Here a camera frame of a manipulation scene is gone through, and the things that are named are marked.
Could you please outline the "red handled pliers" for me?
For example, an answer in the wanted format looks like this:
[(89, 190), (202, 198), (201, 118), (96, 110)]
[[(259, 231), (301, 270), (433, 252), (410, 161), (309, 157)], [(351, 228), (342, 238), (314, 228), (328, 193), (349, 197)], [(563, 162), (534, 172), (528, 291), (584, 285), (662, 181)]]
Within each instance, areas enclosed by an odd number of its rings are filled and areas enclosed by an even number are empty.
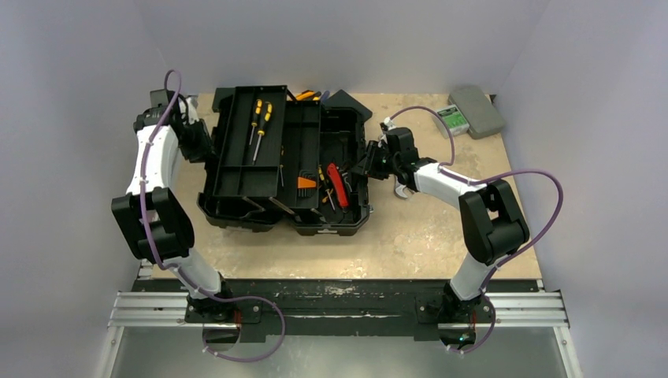
[(347, 196), (347, 189), (343, 182), (343, 177), (338, 170), (338, 167), (335, 163), (329, 163), (326, 169), (328, 178), (330, 179), (335, 194), (337, 202), (341, 209), (348, 209), (350, 204)]

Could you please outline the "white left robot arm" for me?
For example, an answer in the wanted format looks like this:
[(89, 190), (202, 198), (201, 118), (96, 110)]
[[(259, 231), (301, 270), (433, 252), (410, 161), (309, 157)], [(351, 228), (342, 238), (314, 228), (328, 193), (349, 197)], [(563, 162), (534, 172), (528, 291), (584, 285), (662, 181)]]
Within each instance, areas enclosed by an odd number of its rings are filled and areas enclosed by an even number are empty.
[(150, 94), (151, 107), (133, 129), (138, 154), (125, 195), (111, 202), (112, 214), (132, 254), (172, 272), (187, 288), (188, 303), (216, 322), (232, 317), (235, 301), (222, 275), (195, 249), (189, 216), (173, 193), (180, 161), (204, 162), (213, 143), (192, 97), (173, 91)]

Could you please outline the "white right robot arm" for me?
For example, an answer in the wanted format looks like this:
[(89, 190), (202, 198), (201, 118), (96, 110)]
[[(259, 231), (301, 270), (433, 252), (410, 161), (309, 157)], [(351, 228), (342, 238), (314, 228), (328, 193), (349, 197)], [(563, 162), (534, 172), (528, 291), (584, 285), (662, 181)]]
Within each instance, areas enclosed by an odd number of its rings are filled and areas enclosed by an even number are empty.
[(454, 321), (470, 314), (481, 301), (494, 265), (529, 240), (529, 228), (508, 182), (475, 183), (430, 157), (420, 157), (409, 128), (394, 128), (383, 139), (368, 143), (351, 171), (377, 180), (394, 176), (412, 191), (431, 195), (459, 211), (468, 253), (444, 287), (440, 306), (441, 315)]

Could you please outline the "yellow handled needle-nose pliers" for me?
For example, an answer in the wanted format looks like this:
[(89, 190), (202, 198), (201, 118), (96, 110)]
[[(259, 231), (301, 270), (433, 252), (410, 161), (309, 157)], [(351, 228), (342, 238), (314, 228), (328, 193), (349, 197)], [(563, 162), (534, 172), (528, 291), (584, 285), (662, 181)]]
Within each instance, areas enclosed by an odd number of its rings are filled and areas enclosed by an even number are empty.
[(323, 193), (321, 202), (329, 204), (330, 207), (332, 208), (332, 211), (335, 213), (336, 204), (334, 203), (332, 198), (332, 192), (333, 192), (332, 186), (329, 183), (328, 179), (325, 177), (323, 169), (320, 165), (317, 167), (317, 171), (320, 179), (320, 189), (321, 192)]

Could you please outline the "black plastic toolbox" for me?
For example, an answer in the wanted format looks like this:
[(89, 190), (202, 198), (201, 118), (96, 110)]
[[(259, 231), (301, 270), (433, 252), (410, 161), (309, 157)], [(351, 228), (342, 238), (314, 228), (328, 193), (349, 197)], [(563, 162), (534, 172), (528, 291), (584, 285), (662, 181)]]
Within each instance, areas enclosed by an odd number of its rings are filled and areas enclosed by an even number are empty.
[(219, 87), (214, 156), (197, 204), (210, 224), (300, 235), (354, 235), (369, 219), (368, 181), (353, 167), (372, 112), (346, 91), (295, 96), (284, 85)]

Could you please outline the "black toolbox tray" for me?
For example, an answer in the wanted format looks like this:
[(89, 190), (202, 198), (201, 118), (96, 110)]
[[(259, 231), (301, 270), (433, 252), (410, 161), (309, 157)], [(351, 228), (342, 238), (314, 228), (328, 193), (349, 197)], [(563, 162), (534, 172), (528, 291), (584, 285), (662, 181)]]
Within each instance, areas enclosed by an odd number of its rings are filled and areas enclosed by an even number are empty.
[(211, 199), (298, 209), (317, 202), (322, 107), (284, 85), (219, 87), (212, 110), (216, 157), (207, 165)]

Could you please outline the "small yellow black screwdriver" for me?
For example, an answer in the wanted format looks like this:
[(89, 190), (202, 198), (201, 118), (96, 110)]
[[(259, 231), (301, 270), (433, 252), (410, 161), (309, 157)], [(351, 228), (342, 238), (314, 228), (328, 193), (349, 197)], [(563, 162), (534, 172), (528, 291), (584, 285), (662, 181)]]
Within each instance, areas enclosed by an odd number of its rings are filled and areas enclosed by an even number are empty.
[(253, 142), (254, 134), (256, 132), (256, 128), (258, 127), (259, 121), (260, 121), (260, 116), (262, 113), (262, 105), (263, 101), (258, 98), (255, 100), (254, 104), (254, 110), (252, 113), (252, 118), (251, 118), (251, 123), (250, 123), (250, 136), (249, 136), (249, 141), (248, 145), (250, 146)]

